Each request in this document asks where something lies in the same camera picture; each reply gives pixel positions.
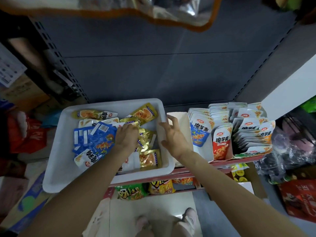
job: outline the gray floor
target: gray floor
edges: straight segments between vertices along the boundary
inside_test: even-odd
[[[280,202],[274,187],[267,183],[263,178],[261,182],[266,190],[266,193],[269,199],[265,200],[267,203],[270,203],[277,211],[287,215],[285,209]],[[235,237],[240,236],[235,228],[228,221],[226,216],[217,206],[214,201],[210,201],[205,190],[198,190],[193,192],[193,198],[195,206],[197,209],[197,214],[201,224],[201,229],[203,237],[214,237],[214,236],[229,236]],[[306,234],[309,236],[316,236],[316,224],[301,220],[294,217],[289,217],[290,220],[299,226]]]

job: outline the person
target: person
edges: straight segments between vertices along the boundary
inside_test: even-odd
[[[170,115],[167,117],[172,125],[160,123],[166,132],[162,146],[195,175],[241,236],[306,236],[286,216],[190,150],[178,120]],[[138,129],[132,125],[118,128],[115,146],[106,158],[56,195],[19,236],[81,236],[121,164],[135,150],[137,137]],[[195,218],[195,211],[188,209],[183,221],[174,226],[172,236],[192,236]],[[140,217],[137,226],[137,237],[153,236],[145,217]]]

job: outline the person's left hand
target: person's left hand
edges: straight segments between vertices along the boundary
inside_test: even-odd
[[[119,127],[115,137],[115,147],[121,151],[127,151],[130,155],[137,148],[138,128],[132,124]]]

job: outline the green package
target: green package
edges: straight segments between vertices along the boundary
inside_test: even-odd
[[[122,200],[139,200],[148,195],[142,183],[116,186],[115,189]]]
[[[316,96],[303,103],[301,107],[308,113],[316,112]]]

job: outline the person's right hand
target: person's right hand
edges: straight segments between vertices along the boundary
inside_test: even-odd
[[[169,125],[168,122],[159,123],[165,129],[167,137],[167,140],[163,140],[161,144],[179,161],[183,154],[191,150],[187,140],[180,131],[178,119],[171,115],[167,115],[167,117],[172,121],[172,125]]]

